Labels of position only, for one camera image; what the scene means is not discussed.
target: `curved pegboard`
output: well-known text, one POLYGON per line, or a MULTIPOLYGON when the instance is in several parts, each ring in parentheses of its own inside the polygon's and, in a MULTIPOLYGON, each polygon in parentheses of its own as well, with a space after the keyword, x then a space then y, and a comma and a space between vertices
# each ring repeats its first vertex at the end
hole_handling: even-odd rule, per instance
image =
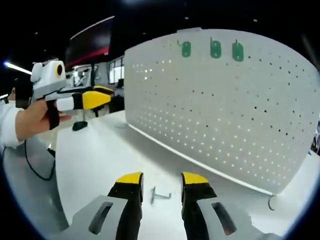
POLYGON ((235 182, 281 192, 318 122, 320 77, 286 45, 208 29, 125 52, 127 122, 235 182))

